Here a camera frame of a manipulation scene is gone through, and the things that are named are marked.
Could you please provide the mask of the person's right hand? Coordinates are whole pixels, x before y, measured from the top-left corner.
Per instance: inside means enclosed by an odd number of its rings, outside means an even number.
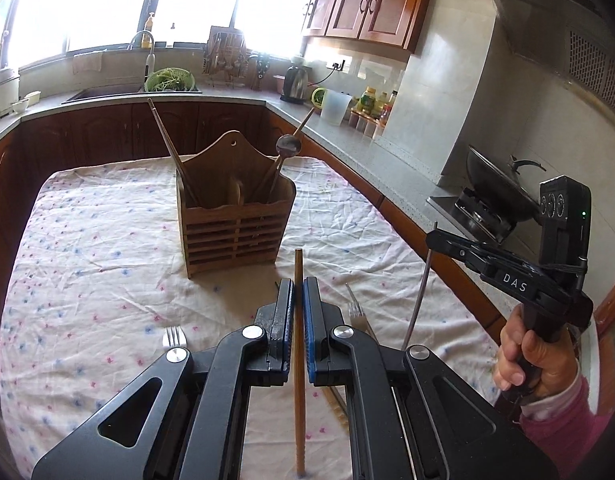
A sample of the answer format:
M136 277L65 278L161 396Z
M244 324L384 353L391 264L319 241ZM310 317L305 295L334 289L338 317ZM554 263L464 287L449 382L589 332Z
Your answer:
M579 374L568 329L563 326L554 342L543 341L534 330L525 328L522 306L517 304L501 329L501 345L493 368L493 380L501 391L523 384L525 371L519 364L520 356L541 371L534 389L539 399L564 392Z

